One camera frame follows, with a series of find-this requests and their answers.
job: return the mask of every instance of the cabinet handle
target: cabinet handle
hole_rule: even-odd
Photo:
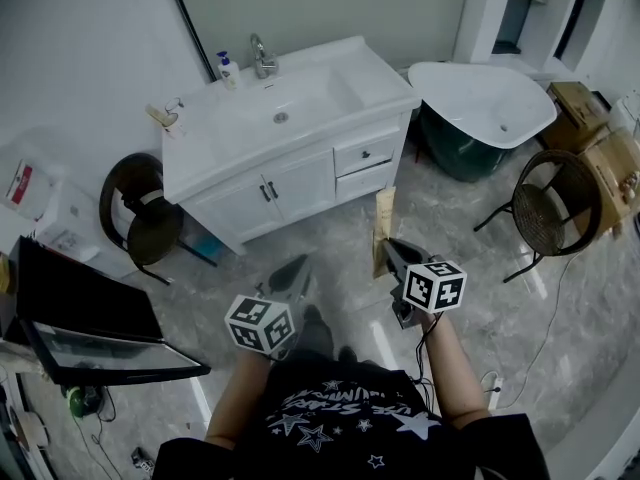
[[[267,195],[267,191],[264,189],[264,185],[260,185],[260,190],[262,190],[262,195],[267,200],[267,203],[271,201],[271,198]]]
[[[276,192],[276,189],[273,188],[273,181],[269,182],[269,188],[271,189],[271,193],[273,194],[273,198],[274,199],[278,199],[278,193]]]

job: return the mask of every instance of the marble floor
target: marble floor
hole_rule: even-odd
[[[393,227],[396,237],[466,270],[463,306],[450,317],[473,368],[479,377],[491,370],[504,377],[499,407],[509,407],[496,412],[526,412],[548,450],[579,421],[640,341],[640,242],[627,225],[615,240],[606,235],[574,259],[547,258],[503,284],[506,275],[531,260],[511,216],[501,214],[478,233],[472,228],[509,200],[519,173],[538,149],[530,141],[492,177],[467,184],[444,175],[424,155],[415,163],[408,144],[397,176]],[[415,375],[418,334],[402,331],[391,312],[389,290],[395,281],[390,275],[372,279],[374,217],[375,196],[369,195],[253,240],[244,257],[227,252],[218,269],[176,251],[155,269],[175,279],[170,287],[138,273],[127,281],[147,291],[167,340],[211,366],[212,372],[199,379],[210,408],[236,354],[223,326],[227,308],[237,294],[254,294],[260,278],[301,253],[308,253],[314,266],[308,300],[332,327],[336,347],[348,343],[363,358]],[[59,388],[35,375],[25,376],[25,385],[48,427],[49,454],[59,477],[106,478],[87,455]],[[111,392],[118,417],[105,425],[102,441],[125,479],[145,478],[129,458],[136,446],[155,456],[163,441],[202,432],[207,408],[202,400],[197,403],[189,380],[113,387]],[[98,421],[90,417],[80,425],[93,455],[115,478],[90,441]]]

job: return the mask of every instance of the power strip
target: power strip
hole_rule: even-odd
[[[489,410],[495,411],[498,408],[498,400],[500,399],[500,393],[502,393],[502,383],[504,379],[502,377],[496,377],[496,380],[491,386],[491,397],[489,397]]]

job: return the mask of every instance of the bathtub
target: bathtub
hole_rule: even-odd
[[[542,88],[511,69],[420,62],[409,69],[409,81],[423,101],[420,127],[428,149],[463,181],[491,174],[509,150],[556,118]]]

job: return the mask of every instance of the black t-shirt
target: black t-shirt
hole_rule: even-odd
[[[458,431],[428,413],[404,372],[333,361],[277,364],[233,452],[195,439],[169,441],[160,448],[153,478],[410,474],[549,478],[525,415],[478,420]]]

